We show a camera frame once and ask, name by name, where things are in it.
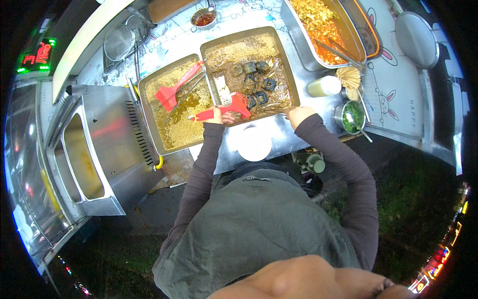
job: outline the camera wearer's hand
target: camera wearer's hand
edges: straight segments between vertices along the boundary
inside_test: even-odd
[[[307,117],[315,114],[314,109],[310,107],[291,107],[287,108],[284,112],[287,118],[291,121],[291,126],[294,131]]]
[[[205,120],[204,122],[208,123],[217,123],[217,124],[226,124],[226,123],[233,123],[235,121],[234,116],[232,116],[231,112],[225,112],[221,113],[221,109],[225,105],[218,105],[218,106],[213,106],[211,107],[212,110],[214,110],[214,118]]]

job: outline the grass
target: grass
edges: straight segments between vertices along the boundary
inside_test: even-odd
[[[166,298],[151,272],[163,240],[158,235],[118,235],[100,228],[81,249],[65,255],[98,298]]]
[[[436,249],[455,213],[454,168],[414,149],[378,170],[379,248],[374,272],[408,284]],[[345,190],[321,203],[340,221]]]

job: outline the person's arm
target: person's arm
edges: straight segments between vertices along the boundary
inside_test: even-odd
[[[347,182],[348,198],[342,227],[355,248],[360,265],[370,271],[379,240],[377,193],[372,173],[354,151],[327,130],[318,114],[308,107],[298,109],[295,113],[287,113],[291,125],[295,126],[295,134],[321,151],[328,162],[338,167]]]
[[[204,143],[193,170],[184,189],[183,197],[179,202],[179,212],[174,221],[173,228],[161,245],[160,255],[177,239],[181,238],[188,224],[209,200],[214,170],[216,169],[217,155],[222,143],[222,133],[225,126],[222,124],[233,122],[230,113],[221,116],[219,109],[214,111],[214,119],[204,123]]]

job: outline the person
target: person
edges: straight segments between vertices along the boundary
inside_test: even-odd
[[[295,134],[321,151],[348,186],[341,225],[287,173],[263,162],[211,191],[225,126],[214,107],[174,227],[153,266],[169,298],[412,298],[372,270],[378,247],[375,180],[309,107],[286,110]]]

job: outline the metal tongs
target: metal tongs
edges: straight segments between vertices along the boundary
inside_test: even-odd
[[[176,104],[176,106],[174,106],[174,107],[171,109],[171,111],[169,111],[169,115],[168,115],[168,117],[164,120],[163,125],[165,125],[165,124],[169,121],[169,119],[170,119],[171,116],[173,115],[174,110],[176,110],[176,108],[179,107],[179,105],[186,99],[186,96],[187,96],[188,94],[190,94],[191,91],[193,91],[193,89],[196,87],[196,85],[198,85],[199,81],[201,81],[202,78],[204,78],[205,75],[206,75],[206,72],[205,72],[204,66],[203,66],[203,71],[201,71],[201,72],[197,73],[196,75],[194,75],[194,77],[192,77],[188,82],[186,82],[186,83],[183,85],[183,86],[185,86],[185,85],[189,84],[190,82],[192,82],[192,81],[193,81],[194,79],[196,79],[197,77],[199,77],[199,79],[192,85],[192,87],[191,87],[191,88],[183,95],[183,97],[178,101],[178,103]]]
[[[263,112],[274,112],[274,113],[277,113],[278,115],[285,115],[284,109],[282,109],[282,108],[278,108],[278,109],[274,109],[273,107],[268,108],[270,106],[279,105],[279,104],[280,103],[272,103],[272,104],[266,105],[264,107],[257,107],[256,109],[260,110],[260,111],[263,111]]]
[[[352,54],[350,54],[349,51],[347,51],[346,49],[344,49],[341,45],[339,45],[337,42],[335,42],[333,39],[331,39],[330,37],[328,38],[330,43],[332,45],[334,45],[335,47],[337,47],[340,51],[342,52],[339,52],[337,51],[336,49],[332,48],[332,47],[329,47],[328,45],[326,45],[325,43],[322,43],[316,39],[315,40],[315,43],[317,44],[317,46],[320,46],[332,53],[334,53],[335,55],[339,56],[340,58],[346,60],[349,62],[350,65],[356,67],[358,70],[362,70],[365,68],[365,65],[363,65],[363,63],[361,63],[360,61],[358,61],[354,56],[352,56]]]

